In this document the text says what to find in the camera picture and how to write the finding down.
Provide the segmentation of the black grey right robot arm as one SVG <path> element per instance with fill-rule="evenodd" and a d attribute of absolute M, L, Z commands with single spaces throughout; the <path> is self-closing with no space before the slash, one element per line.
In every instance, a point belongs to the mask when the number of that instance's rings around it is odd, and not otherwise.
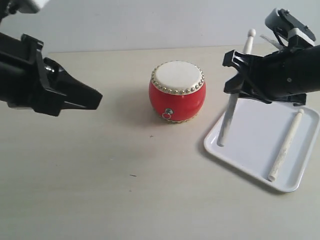
<path fill-rule="evenodd" d="M 224 67 L 237 74 L 224 85 L 224 93 L 242 99 L 304 106 L 307 94 L 320 90 L 320 47 L 285 49 L 266 56 L 231 50 L 224 55 Z"/>

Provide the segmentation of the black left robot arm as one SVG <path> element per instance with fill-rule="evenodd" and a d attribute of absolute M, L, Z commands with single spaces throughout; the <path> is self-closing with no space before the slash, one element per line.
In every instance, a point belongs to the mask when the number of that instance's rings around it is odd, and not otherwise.
<path fill-rule="evenodd" d="M 0 35 L 0 99 L 13 109 L 57 117 L 62 110 L 96 110 L 102 94 L 43 57 L 42 41 Z"/>

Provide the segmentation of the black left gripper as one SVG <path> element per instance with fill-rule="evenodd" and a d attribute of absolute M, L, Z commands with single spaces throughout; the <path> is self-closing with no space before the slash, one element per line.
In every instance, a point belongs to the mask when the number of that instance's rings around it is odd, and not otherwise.
<path fill-rule="evenodd" d="M 7 37 L 7 105 L 57 117 L 62 110 L 96 110 L 103 95 L 59 68 L 53 88 L 42 55 L 44 43 L 29 35 Z"/>

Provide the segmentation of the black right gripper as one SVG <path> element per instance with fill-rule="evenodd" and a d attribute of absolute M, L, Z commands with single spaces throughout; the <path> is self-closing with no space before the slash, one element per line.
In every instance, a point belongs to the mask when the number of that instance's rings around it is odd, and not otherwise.
<path fill-rule="evenodd" d="M 320 90 L 320 47 L 284 50 L 265 56 L 225 53 L 222 65 L 239 73 L 224 84 L 223 92 L 266 104 L 305 105 L 306 94 Z M 251 86 L 243 77 L 248 75 Z"/>

